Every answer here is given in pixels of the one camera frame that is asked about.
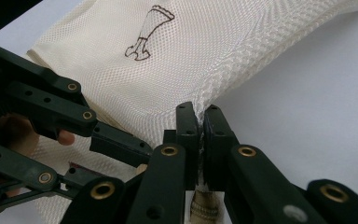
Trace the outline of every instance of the white table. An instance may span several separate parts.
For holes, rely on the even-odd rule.
[[[45,0],[0,31],[25,54],[80,0]],[[358,12],[337,17],[287,50],[219,105],[240,142],[262,149],[301,188],[320,178],[358,193]],[[42,223],[32,203],[0,223]]]

